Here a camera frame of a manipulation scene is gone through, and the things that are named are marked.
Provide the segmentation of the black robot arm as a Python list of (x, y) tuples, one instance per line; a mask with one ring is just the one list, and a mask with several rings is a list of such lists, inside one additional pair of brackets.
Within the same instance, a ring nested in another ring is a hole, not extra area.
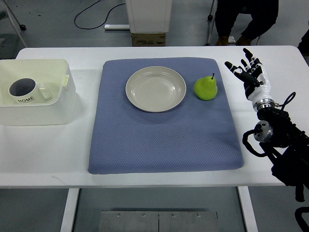
[(268, 157), (272, 175), (286, 186), (294, 186), (295, 199), (304, 202), (304, 189), (309, 187), (309, 138), (284, 110), (295, 95), (291, 93), (281, 105), (259, 106), (260, 121), (243, 134), (242, 143), (253, 155)]

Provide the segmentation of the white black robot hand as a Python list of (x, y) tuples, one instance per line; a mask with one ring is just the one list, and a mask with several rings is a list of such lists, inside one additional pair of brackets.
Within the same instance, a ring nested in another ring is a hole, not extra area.
[(225, 66), (233, 75), (243, 82), (245, 96), (252, 102), (258, 112), (262, 108), (274, 107), (275, 103), (270, 94), (271, 83), (269, 75), (259, 58), (255, 57), (247, 48), (243, 48), (247, 61), (241, 60), (242, 66), (235, 66), (229, 61)]

